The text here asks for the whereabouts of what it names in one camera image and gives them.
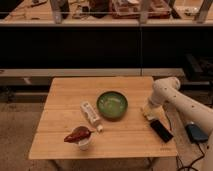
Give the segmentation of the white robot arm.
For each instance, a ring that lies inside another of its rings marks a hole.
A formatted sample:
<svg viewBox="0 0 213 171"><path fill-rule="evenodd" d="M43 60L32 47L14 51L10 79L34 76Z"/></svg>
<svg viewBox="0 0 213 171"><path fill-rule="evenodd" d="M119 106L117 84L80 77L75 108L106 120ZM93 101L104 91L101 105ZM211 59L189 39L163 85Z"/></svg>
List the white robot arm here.
<svg viewBox="0 0 213 171"><path fill-rule="evenodd" d="M185 117L197 124L207 135L208 143L201 171L213 171L213 109L179 92L178 78L168 77L155 80L152 93L142 108L148 121L156 119L156 109L168 101Z"/></svg>

